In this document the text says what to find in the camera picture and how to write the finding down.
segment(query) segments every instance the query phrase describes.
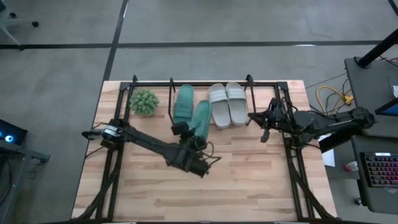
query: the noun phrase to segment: black metal frame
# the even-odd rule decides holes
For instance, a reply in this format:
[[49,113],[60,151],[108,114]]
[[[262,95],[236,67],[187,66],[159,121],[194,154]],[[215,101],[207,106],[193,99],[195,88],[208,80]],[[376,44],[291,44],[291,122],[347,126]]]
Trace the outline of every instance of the black metal frame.
[[[227,84],[227,82],[175,82],[175,81],[173,81],[172,78],[170,79],[169,82],[138,82],[137,77],[133,76],[132,82],[120,83],[119,95],[118,95],[118,100],[116,103],[114,118],[120,117],[122,100],[123,100],[124,92],[126,90],[128,90],[128,95],[127,95],[127,102],[126,102],[126,108],[124,110],[123,119],[128,120],[129,113],[130,113],[129,99],[133,93],[134,87],[136,87],[136,86],[169,86],[169,117],[170,117],[171,122],[173,122],[173,117],[171,114],[172,89],[173,89],[173,92],[175,92],[176,86],[182,86],[184,84],[189,84],[192,86],[212,86],[215,83],[221,83],[223,85]],[[245,91],[246,91],[247,87],[250,87],[254,112],[256,112],[256,102],[254,99],[253,88],[255,88],[257,86],[272,87],[275,91],[275,97],[277,98],[278,101],[282,100],[282,98],[280,96],[280,92],[283,93],[283,95],[287,101],[290,101],[289,88],[288,88],[287,82],[254,82],[252,79],[252,76],[247,75],[245,82],[238,82],[238,83],[242,86],[245,86],[244,87]],[[293,111],[290,107],[288,107],[288,113],[290,113],[290,114],[293,113]],[[292,151],[291,151],[292,150],[292,140],[286,134],[283,135],[283,139],[284,139],[287,165],[288,165],[288,169],[289,169],[290,182],[292,185],[292,193],[293,193],[293,198],[294,198],[297,219],[298,219],[298,221],[305,220],[306,218],[303,217],[302,208],[301,208],[301,204],[300,204],[299,190],[297,187],[298,183],[292,176],[292,171],[293,170],[296,171],[296,169],[293,165],[293,162],[292,162],[293,161]],[[111,171],[111,161],[112,161],[112,157],[113,157],[113,154],[115,151],[117,151],[117,158],[116,158],[116,162],[114,165],[114,169],[112,170],[112,172],[110,172]],[[71,223],[101,223],[101,222],[111,222],[113,220],[114,206],[116,203],[116,196],[117,196],[117,192],[118,192],[119,175],[120,175],[121,163],[122,163],[122,159],[123,159],[123,151],[124,151],[124,144],[120,144],[114,150],[108,150],[105,165],[104,165],[101,189],[99,190],[97,196],[95,197],[95,199],[93,200],[91,205],[83,213],[83,215],[81,215],[77,219],[70,220]],[[309,190],[308,180],[307,180],[307,175],[305,173],[304,161],[303,161],[301,150],[297,149],[296,155],[297,155],[297,159],[298,159],[298,169],[300,172],[302,183],[304,183],[306,188]],[[109,201],[108,214],[106,217],[103,217],[104,197],[111,185],[112,185],[112,189],[111,189],[111,195],[110,195],[110,201]],[[313,211],[313,206],[311,204],[310,199],[306,195],[305,195],[305,202],[306,202],[306,206],[307,206],[309,219],[314,219],[315,215],[314,215],[314,211]],[[95,219],[91,219],[91,216],[93,215],[95,210],[96,210]]]

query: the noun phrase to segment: blue light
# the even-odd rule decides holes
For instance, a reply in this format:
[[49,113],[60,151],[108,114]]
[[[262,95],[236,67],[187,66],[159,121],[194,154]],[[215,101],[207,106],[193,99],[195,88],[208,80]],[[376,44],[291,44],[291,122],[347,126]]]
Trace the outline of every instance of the blue light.
[[12,142],[12,140],[14,140],[14,137],[6,136],[6,142]]

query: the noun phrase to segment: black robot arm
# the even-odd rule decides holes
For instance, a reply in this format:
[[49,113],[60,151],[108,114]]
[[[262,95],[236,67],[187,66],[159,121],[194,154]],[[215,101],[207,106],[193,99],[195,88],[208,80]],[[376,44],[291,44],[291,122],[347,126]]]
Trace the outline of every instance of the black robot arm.
[[112,119],[104,132],[101,145],[112,149],[123,141],[132,142],[164,157],[168,166],[173,166],[185,172],[192,172],[200,177],[208,173],[210,165],[201,151],[177,143],[166,143],[130,126],[123,119]]
[[291,102],[279,102],[273,98],[264,112],[249,113],[249,117],[264,129],[262,142],[268,140],[270,129],[276,129],[289,133],[295,147],[304,147],[312,139],[332,133],[325,139],[329,143],[328,146],[332,147],[348,140],[354,134],[359,134],[362,129],[370,128],[376,122],[373,114],[361,107],[329,116],[297,109],[293,116],[290,116],[289,110],[292,108],[294,106]]

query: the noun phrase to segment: white label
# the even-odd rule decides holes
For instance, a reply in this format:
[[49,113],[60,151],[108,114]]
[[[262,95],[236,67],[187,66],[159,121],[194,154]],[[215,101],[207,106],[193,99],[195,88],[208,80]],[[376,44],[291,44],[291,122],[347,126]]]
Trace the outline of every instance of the white label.
[[376,152],[376,156],[391,156],[389,152]]

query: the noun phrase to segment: white paper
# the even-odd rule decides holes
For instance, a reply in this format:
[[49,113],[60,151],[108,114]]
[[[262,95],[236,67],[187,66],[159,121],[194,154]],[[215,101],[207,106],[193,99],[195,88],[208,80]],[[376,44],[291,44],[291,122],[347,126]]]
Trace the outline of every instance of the white paper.
[[[331,136],[331,134],[325,134],[319,137],[318,141],[322,141],[323,139]],[[334,149],[330,149],[327,152],[322,153],[322,159],[325,166],[335,167],[335,151]]]
[[398,86],[392,86],[393,87],[393,91],[394,91],[394,96],[396,97],[396,98],[398,98]]

